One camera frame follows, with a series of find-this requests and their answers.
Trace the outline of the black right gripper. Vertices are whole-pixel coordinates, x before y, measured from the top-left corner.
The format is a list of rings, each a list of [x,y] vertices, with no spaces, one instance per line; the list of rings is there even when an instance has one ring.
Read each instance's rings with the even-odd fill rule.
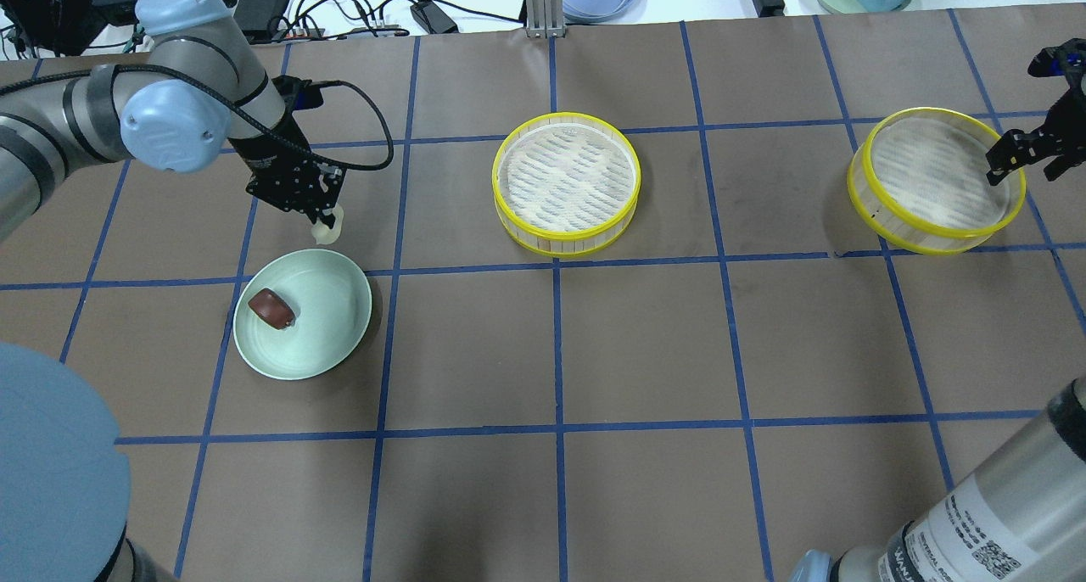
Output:
[[[999,185],[1013,170],[1052,159],[1044,165],[1044,177],[1055,182],[1085,160],[1085,103],[1083,91],[1069,90],[1048,111],[1043,125],[1032,132],[1003,132],[986,154],[989,185]]]

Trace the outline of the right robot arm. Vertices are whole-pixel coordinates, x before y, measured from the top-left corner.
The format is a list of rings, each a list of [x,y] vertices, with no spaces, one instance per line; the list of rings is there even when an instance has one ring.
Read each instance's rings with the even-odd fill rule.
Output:
[[[1055,181],[1083,162],[1083,40],[1041,49],[1027,72],[1068,88],[1031,132],[994,132],[945,107],[908,107],[854,153],[847,193],[892,245],[954,255],[988,241],[1027,199],[1025,165]],[[1082,581],[1083,378],[884,545],[807,551],[792,581]]]

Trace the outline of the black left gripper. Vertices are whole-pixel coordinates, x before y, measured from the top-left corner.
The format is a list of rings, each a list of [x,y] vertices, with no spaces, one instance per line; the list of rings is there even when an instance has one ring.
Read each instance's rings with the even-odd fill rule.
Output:
[[[270,137],[245,140],[245,164],[248,195],[282,212],[301,212],[311,225],[341,226],[343,208],[338,200],[343,169],[304,157]]]

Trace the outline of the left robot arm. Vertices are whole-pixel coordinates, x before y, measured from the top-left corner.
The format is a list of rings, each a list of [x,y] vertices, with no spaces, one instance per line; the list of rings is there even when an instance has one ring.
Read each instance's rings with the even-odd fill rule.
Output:
[[[222,0],[138,0],[144,69],[98,65],[3,88],[3,236],[75,172],[136,159],[189,173],[229,143],[247,192],[340,235],[343,170],[294,121],[303,83],[272,78]],[[119,426],[61,362],[3,344],[4,581],[171,581],[127,532],[131,466]]]

